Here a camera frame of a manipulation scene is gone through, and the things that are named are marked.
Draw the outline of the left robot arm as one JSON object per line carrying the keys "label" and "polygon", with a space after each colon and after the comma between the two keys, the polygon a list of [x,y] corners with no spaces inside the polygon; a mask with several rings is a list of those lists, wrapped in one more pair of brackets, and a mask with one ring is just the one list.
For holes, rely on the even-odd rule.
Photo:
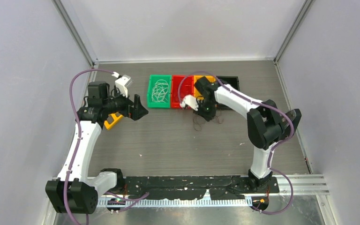
{"label": "left robot arm", "polygon": [[118,85],[111,89],[106,82],[91,82],[87,89],[86,105],[75,112],[75,134],[65,164],[45,186],[57,213],[90,215],[97,208],[100,196],[109,191],[120,194],[124,190],[121,169],[102,169],[95,178],[88,178],[91,156],[110,114],[139,120],[149,113],[138,94],[130,99],[121,93],[123,88]]}

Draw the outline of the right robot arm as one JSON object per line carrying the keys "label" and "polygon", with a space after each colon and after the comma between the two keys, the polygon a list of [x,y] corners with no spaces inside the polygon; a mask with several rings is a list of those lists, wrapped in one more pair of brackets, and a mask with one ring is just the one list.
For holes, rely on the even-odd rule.
{"label": "right robot arm", "polygon": [[220,79],[210,82],[203,76],[194,87],[203,98],[186,96],[181,103],[206,121],[215,117],[218,104],[228,106],[247,120],[248,138],[254,146],[248,171],[249,187],[254,192],[262,192],[273,174],[271,164],[275,148],[293,137],[302,117],[301,111],[292,109],[284,113],[274,101],[251,98]]}

